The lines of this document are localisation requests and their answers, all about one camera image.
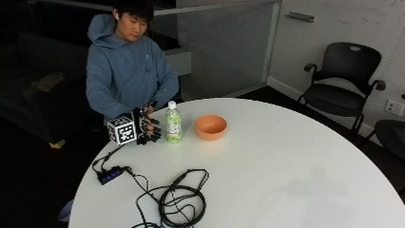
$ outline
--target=wire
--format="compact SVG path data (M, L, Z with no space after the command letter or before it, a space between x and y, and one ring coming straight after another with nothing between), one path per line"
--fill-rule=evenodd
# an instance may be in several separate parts
M92 170L96 172L98 175L100 175L103 172L107 172L107 170L104 169L104 163L106 163L106 161L111 158L111 156L116 153L116 151L118 151L123 146L124 146L124 144L123 144L122 146L119 146L112 152L110 152L110 153L107 154L107 156L104 156L103 158L100 158L100 159L98 159L96 161L92 162L91 168L92 168ZM102 160L103 160L103 163L102 163L102 171L98 171L98 170L95 169L95 166L96 166L96 164L98 164Z
M131 168L130 169L128 168L130 167L126 167L126 171L128 171L132 174L140 188L144 190L144 193L138 198L138 208L139 208L139 213L140 213L140 216L142 216L143 223L134 226L134 228L140 227L142 225L146 228L147 227L164 227L164 224L171 226L171 227L194 227L194 225L203 219L204 214L206 214L207 201L206 201L204 195L203 195L200 190L202 190L203 185L207 182L208 177L210 177L208 171L206 169L190 169L183 175L180 175L180 177L175 180L175 182L170 186L156 187L156 188L152 188L150 190L148 187L144 188L144 186L140 185L140 182L138 180L138 177L144 178L144 176L134 174ZM203 177L203 180L200 181L199 187L195 189L190 186L179 185L182 180L186 178L187 174L191 173L191 172L196 172L196 171L203 171L204 172L204 177ZM155 192L160 189L166 189L166 190L164 190L162 198L156 199L152 192ZM191 194L186 194L182 197L175 197L176 190L183 191L183 193L184 193L184 191L188 191L188 192L191 192ZM147 220L146 220L146 216L144 216L144 213L143 213L142 208L140 208L140 199L146 195L148 195L159 203L159 213L160 213L160 217L162 217L162 225L160 226L156 223L147 222ZM202 210L200 210L199 213L196 213L196 208L190 203L183 205L182 207L179 207L179 204L182 204L182 202L184 200L192 199L192 198L200 198L203 206L202 206ZM176 207L176 209L171 210L171 212L167 212L166 209L171 208L174 206ZM192 209L192 217L191 218L187 216L187 214L184 212L188 208ZM172 221L170 219L170 217L172 217L176 214L182 214L183 217L186 218L187 222Z

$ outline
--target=person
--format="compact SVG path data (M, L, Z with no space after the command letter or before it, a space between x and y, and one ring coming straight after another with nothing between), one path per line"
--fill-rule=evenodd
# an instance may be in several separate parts
M166 54L144 36L152 19L152 0L114 0L114 15L92 18L87 96L107 121L136 107L148 106L151 114L179 92Z

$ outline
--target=glass partition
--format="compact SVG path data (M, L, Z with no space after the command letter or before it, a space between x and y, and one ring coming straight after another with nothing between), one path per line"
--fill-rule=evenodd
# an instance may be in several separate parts
M0 23L8 23L15 32L30 30L88 46L91 18L112 13L110 2L11 1L0 10ZM166 50L179 72L186 101L238 96L267 84L279 2L155 0L148 36Z
M264 84L273 8L272 2L254 1L156 16L154 33L178 40L191 53L191 74L182 76L186 100L228 96Z

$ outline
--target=orange bowl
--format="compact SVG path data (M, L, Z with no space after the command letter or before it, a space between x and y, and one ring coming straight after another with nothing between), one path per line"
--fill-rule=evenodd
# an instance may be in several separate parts
M195 130L203 140L218 140L226 133L227 121L218 115L202 116L195 122Z

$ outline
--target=white round table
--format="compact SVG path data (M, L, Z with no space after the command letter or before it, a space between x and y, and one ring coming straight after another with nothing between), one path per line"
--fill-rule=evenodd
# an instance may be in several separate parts
M195 227L404 228L405 206L364 153L333 130L277 106L240 99L179 104L184 139L131 142L106 167L131 166L150 188L172 184L188 169L211 176L203 187L207 212ZM198 138L194 122L216 114L228 122L218 141ZM154 114L166 130L166 109ZM111 142L98 158L118 145ZM196 186L200 177L186 179ZM92 169L83 178L71 228L132 227L142 223L136 199L143 193L130 174L102 185ZM147 221L160 224L158 204L140 202Z

